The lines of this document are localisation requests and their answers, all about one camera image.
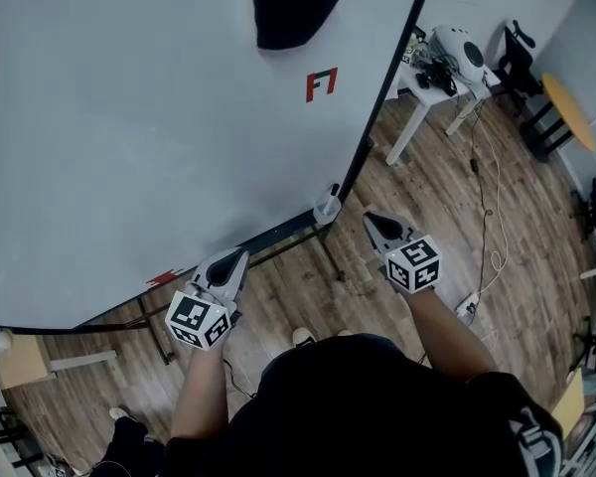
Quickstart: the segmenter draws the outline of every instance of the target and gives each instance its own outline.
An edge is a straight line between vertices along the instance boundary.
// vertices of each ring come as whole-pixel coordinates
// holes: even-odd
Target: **round yellow table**
[[[578,102],[576,102],[574,96],[569,93],[567,88],[565,88],[565,86],[563,86],[563,84],[553,75],[544,74],[542,81],[543,90],[549,98],[549,103],[546,104],[533,118],[521,126],[521,135],[527,144],[527,148],[529,148],[540,162],[547,162],[549,154],[574,136],[585,148],[587,148],[587,150],[595,152],[596,141],[594,140],[594,133],[589,126],[585,113],[583,113],[583,110],[578,105]],[[534,129],[534,125],[553,107],[558,111],[560,118],[545,131],[538,133]],[[567,126],[567,131],[551,144],[546,144],[545,142],[547,141],[547,138],[563,125]]]

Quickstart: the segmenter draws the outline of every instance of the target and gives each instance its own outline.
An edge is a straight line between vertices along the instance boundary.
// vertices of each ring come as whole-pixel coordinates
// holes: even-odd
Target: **shoe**
[[[132,418],[130,416],[130,413],[128,413],[125,409],[120,408],[119,406],[117,408],[111,408],[108,411],[108,414],[112,417],[113,420],[118,420],[121,417],[128,417],[128,418]]]
[[[294,348],[300,348],[301,346],[310,345],[316,342],[314,335],[304,327],[296,329],[291,336],[291,340],[294,343]]]

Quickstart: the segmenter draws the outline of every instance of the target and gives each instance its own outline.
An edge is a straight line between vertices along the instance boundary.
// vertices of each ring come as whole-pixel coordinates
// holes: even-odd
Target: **red and black logo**
[[[314,100],[314,88],[320,86],[320,82],[317,81],[320,78],[329,78],[329,86],[327,86],[327,94],[333,93],[336,87],[336,76],[338,75],[338,68],[329,69],[328,71],[322,71],[321,73],[313,73],[307,76],[307,102]]]

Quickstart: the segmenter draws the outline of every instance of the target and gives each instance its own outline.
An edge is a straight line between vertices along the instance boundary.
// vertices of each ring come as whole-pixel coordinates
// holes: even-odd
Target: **whiteboard frame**
[[[369,156],[369,152],[371,151],[371,148],[373,147],[373,143],[371,142],[371,137],[370,137],[371,130],[373,129],[373,125],[377,119],[377,115],[379,114],[379,111],[380,111],[384,101],[386,100],[386,94],[388,93],[388,90],[392,84],[392,81],[397,73],[400,59],[404,54],[404,50],[406,49],[408,40],[410,39],[410,37],[412,35],[413,28],[416,25],[417,20],[419,19],[419,15],[421,13],[421,10],[423,8],[425,1],[426,0],[413,0],[413,3],[410,8],[410,12],[408,14],[408,17],[406,18],[404,28],[400,35],[400,38],[397,43],[397,47],[393,54],[392,60],[390,62],[390,66],[388,67],[388,71],[386,72],[386,76],[382,83],[381,89],[379,90],[377,99],[375,100],[375,104],[373,106],[371,115],[369,117],[369,120],[367,121],[365,131],[363,132],[363,135],[360,139],[360,143],[358,144],[358,148],[356,149],[354,158],[350,165],[349,171],[347,172],[345,180],[342,184],[342,188],[340,190],[340,195],[339,195],[339,198],[342,203],[344,203],[346,201],[347,197],[351,193],[353,185],[356,182],[356,179],[358,178],[358,175],[360,174],[360,172],[365,164],[365,161],[367,160],[367,157]],[[276,244],[282,242],[283,240],[296,235],[299,232],[302,232],[312,226],[315,226],[316,224],[317,223],[313,217],[312,211],[307,211],[307,212],[304,212],[303,214],[300,214],[299,216],[296,216],[295,218],[293,218],[289,221],[286,221],[285,223],[282,223],[281,225],[278,225],[277,227],[275,227],[271,230],[268,230],[267,232],[264,232],[264,233],[258,235],[257,237],[251,238],[250,240],[243,242],[240,246],[245,247],[246,249],[249,250],[250,253],[254,254],[255,252],[260,252],[262,250],[265,250],[266,248],[276,245]],[[334,223],[330,223],[329,225],[327,225],[327,228],[330,228],[333,224]],[[89,320],[76,325],[72,329],[43,329],[43,328],[31,328],[31,327],[23,328],[23,327],[13,327],[13,326],[6,326],[6,325],[0,325],[0,328],[10,329],[14,333],[17,333],[17,334],[37,334],[37,335],[75,334],[75,330],[77,330],[77,329],[81,329],[81,330],[79,330],[80,333],[110,332],[110,327],[112,327],[111,325],[96,325],[96,326],[92,326],[92,327],[87,327],[87,325],[89,323],[91,323],[92,321],[94,321],[98,318],[101,318],[102,316],[105,316],[105,315],[111,313],[112,311],[128,304],[129,302],[133,302],[137,299],[140,299],[144,295],[151,293],[151,292],[161,288],[162,286],[165,286],[166,284],[169,284],[170,282],[191,273],[195,268],[196,268],[196,265],[194,267],[187,269],[187,270],[179,272],[177,274],[177,276],[172,278],[171,280],[157,284],[151,288],[148,288],[145,291],[143,291],[142,293],[135,295],[134,297],[129,298],[127,300],[124,300],[122,303],[117,304],[116,306],[111,307],[110,309],[107,309],[106,311],[94,316],[93,318],[90,318]],[[153,311],[152,313],[148,313],[146,320],[149,320],[149,317],[152,314],[156,314],[156,312]],[[130,322],[127,322],[123,325],[129,328],[130,325],[133,325],[136,322],[137,322],[137,320],[131,320]]]

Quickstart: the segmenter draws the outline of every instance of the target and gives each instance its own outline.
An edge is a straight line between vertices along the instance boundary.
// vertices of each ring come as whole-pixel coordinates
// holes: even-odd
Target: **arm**
[[[490,371],[497,364],[486,346],[451,312],[434,290],[404,297],[433,369],[460,382]]]
[[[223,343],[194,350],[172,419],[173,438],[210,438],[227,427]]]

